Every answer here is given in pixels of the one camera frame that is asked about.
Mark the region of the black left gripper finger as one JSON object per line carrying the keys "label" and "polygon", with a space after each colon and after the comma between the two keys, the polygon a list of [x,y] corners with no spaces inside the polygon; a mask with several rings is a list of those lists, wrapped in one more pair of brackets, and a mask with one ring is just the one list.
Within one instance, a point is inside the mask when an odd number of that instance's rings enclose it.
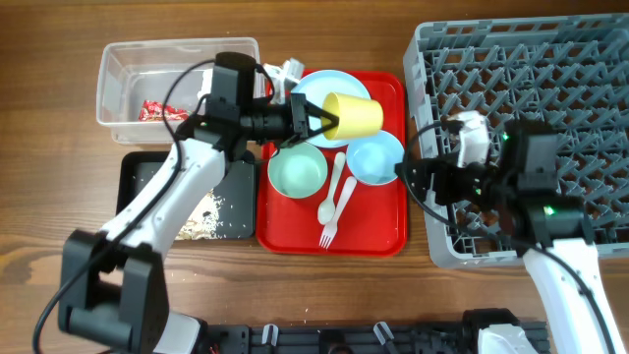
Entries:
{"label": "black left gripper finger", "polygon": [[325,118],[328,119],[330,121],[338,121],[339,117],[334,114],[331,113],[330,111],[324,110],[322,108],[320,108],[319,106],[311,103],[310,101],[307,100],[307,97],[304,93],[300,94],[300,98],[301,98],[301,112],[303,114],[303,116],[308,119],[310,116],[316,117],[316,118]]}
{"label": "black left gripper finger", "polygon": [[287,131],[285,138],[280,139],[281,148],[292,147],[301,143],[309,143],[318,148],[339,148],[339,141],[332,141],[323,135],[322,126],[316,123],[314,128],[308,122],[294,123]]}

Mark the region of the light blue plate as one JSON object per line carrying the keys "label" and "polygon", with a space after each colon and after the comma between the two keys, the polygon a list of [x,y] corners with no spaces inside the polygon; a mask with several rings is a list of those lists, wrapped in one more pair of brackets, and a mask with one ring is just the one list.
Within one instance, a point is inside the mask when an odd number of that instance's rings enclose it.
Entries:
{"label": "light blue plate", "polygon": [[[291,93],[303,93],[308,102],[322,108],[327,95],[331,92],[371,99],[371,95],[362,82],[354,76],[337,70],[321,70],[304,76],[291,90]],[[320,120],[309,116],[312,130],[321,127]],[[308,143],[318,148],[341,148],[350,143],[349,140],[328,140],[323,135],[308,139]]]}

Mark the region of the yellow plastic cup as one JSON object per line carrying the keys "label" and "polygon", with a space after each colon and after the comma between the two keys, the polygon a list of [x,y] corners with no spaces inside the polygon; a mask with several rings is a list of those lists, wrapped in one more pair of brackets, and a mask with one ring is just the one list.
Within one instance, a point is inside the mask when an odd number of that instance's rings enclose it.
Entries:
{"label": "yellow plastic cup", "polygon": [[321,116],[323,135],[330,141],[373,136],[384,121],[383,109],[377,101],[343,93],[329,93],[322,109],[338,118],[337,125],[331,127],[333,122]]}

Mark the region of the light green bowl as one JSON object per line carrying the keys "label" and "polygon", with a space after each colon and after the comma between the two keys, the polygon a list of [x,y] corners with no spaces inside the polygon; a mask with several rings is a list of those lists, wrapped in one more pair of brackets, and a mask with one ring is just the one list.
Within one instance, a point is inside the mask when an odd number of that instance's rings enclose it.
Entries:
{"label": "light green bowl", "polygon": [[325,156],[308,143],[282,148],[267,167],[267,177],[273,189],[290,199],[314,195],[323,186],[327,175]]}

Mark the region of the light blue bowl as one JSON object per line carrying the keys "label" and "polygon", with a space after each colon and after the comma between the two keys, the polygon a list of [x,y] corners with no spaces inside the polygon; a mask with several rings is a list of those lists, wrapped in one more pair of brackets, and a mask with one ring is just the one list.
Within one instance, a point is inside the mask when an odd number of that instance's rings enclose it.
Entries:
{"label": "light blue bowl", "polygon": [[376,135],[348,144],[347,164],[361,183],[383,186],[397,179],[395,166],[402,162],[404,147],[392,134],[380,130]]}

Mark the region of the white plastic fork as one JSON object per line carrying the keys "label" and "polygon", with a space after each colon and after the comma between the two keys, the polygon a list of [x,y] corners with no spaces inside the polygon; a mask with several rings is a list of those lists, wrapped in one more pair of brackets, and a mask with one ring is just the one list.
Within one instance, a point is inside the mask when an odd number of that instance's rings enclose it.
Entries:
{"label": "white plastic fork", "polygon": [[342,215],[346,205],[351,199],[353,192],[358,184],[358,181],[355,177],[348,177],[343,185],[343,189],[338,201],[338,205],[336,207],[335,212],[330,221],[328,221],[324,226],[319,239],[319,245],[327,250],[332,241],[334,240],[336,233],[338,231],[338,221],[340,216]]}

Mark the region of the food scraps rice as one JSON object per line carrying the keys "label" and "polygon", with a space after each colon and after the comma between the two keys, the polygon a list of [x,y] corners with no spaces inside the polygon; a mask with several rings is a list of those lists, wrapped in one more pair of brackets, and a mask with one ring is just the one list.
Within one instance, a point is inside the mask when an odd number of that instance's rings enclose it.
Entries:
{"label": "food scraps rice", "polygon": [[179,231],[176,240],[219,239],[217,228],[223,225],[219,214],[223,203],[222,197],[215,196],[212,191],[207,193]]}

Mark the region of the red snack wrapper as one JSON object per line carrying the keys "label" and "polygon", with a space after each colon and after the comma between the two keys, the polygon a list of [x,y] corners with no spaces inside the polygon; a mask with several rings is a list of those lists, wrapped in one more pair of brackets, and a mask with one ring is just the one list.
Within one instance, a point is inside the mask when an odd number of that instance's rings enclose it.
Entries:
{"label": "red snack wrapper", "polygon": [[161,102],[153,100],[145,100],[140,110],[139,121],[151,122],[161,121],[182,121],[186,120],[191,111],[186,109],[175,108],[171,105],[163,105]]}

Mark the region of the white napkin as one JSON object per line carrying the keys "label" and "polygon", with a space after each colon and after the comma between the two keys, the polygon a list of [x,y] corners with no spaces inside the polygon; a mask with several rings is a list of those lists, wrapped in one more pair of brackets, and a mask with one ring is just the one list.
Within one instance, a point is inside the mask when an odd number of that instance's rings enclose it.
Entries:
{"label": "white napkin", "polygon": [[211,93],[213,70],[206,69],[202,72],[201,86],[197,97],[201,99],[204,95]]}

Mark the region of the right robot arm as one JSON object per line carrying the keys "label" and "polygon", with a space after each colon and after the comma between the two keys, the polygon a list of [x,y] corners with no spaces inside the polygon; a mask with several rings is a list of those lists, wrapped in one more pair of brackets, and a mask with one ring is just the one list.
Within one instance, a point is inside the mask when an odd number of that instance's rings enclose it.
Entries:
{"label": "right robot arm", "polygon": [[[525,264],[543,302],[561,353],[625,350],[600,280],[595,233],[583,202],[557,193],[558,137],[539,121],[510,121],[497,165],[456,166],[448,157],[412,161],[407,152],[394,166],[416,204],[461,234],[508,244]],[[460,226],[430,208],[468,201],[494,209],[502,232]]]}

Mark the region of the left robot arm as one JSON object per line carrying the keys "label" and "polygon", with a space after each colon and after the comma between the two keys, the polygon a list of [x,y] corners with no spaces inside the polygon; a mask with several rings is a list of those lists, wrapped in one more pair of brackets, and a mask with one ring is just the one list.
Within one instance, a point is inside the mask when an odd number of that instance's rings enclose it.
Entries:
{"label": "left robot arm", "polygon": [[210,353],[205,321],[171,311],[164,260],[189,215],[227,174],[249,141],[283,148],[336,128],[339,118],[297,94],[284,104],[256,98],[262,66],[238,52],[209,60],[210,93],[178,128],[166,160],[136,197],[95,233],[75,230],[63,247],[61,284],[32,336],[51,311],[61,331],[118,353]]}

